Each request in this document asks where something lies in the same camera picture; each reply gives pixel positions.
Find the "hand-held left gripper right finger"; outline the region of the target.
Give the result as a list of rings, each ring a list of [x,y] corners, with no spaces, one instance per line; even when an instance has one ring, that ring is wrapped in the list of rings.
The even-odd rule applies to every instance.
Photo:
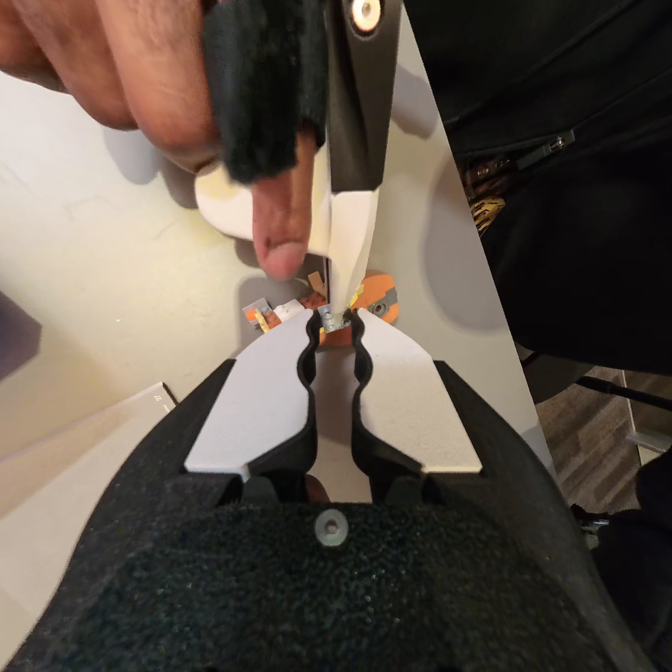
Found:
[[[353,312],[351,452],[369,477],[479,474],[482,463],[433,358],[396,327]]]

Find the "grey desk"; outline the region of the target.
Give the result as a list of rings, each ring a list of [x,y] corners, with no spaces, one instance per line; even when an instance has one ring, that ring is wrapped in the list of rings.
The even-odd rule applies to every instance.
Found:
[[[554,474],[408,14],[369,267],[396,323],[450,365]],[[180,401],[256,338],[242,308],[285,302],[251,244],[192,209],[193,179],[140,132],[1,76],[1,459],[164,383]]]

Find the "orange brick ship model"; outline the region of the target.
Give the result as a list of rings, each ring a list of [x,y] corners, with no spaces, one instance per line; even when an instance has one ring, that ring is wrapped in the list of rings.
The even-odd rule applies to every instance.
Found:
[[[272,307],[265,298],[260,298],[244,306],[242,313],[248,324],[258,332],[268,333],[305,310],[326,307],[327,287],[320,272],[309,273],[298,281],[303,286],[302,291],[283,304]],[[349,306],[366,309],[386,323],[394,323],[399,318],[399,302],[393,277],[388,273],[367,271]]]

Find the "person's right hand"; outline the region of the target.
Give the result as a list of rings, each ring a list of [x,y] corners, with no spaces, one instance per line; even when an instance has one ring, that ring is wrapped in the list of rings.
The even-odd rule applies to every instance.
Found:
[[[1,71],[68,93],[97,122],[141,130],[187,172],[222,153],[200,42],[203,1],[2,1]],[[262,270],[293,278],[312,224],[315,130],[296,136],[297,164],[260,180],[253,243]]]

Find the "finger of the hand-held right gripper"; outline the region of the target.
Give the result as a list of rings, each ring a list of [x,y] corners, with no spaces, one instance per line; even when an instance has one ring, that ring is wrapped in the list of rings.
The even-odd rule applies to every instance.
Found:
[[[342,191],[331,197],[329,242],[329,304],[341,315],[364,279],[372,244],[379,189]]]

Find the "person's black jacket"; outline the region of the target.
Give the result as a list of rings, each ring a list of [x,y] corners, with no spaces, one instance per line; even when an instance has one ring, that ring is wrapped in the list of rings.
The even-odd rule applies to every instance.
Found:
[[[406,1],[513,339],[671,375],[671,2]]]

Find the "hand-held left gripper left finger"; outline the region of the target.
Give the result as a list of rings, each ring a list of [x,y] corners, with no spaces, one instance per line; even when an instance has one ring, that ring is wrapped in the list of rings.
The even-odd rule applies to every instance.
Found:
[[[193,474],[307,474],[317,457],[316,349],[321,315],[305,310],[231,362],[184,468]]]

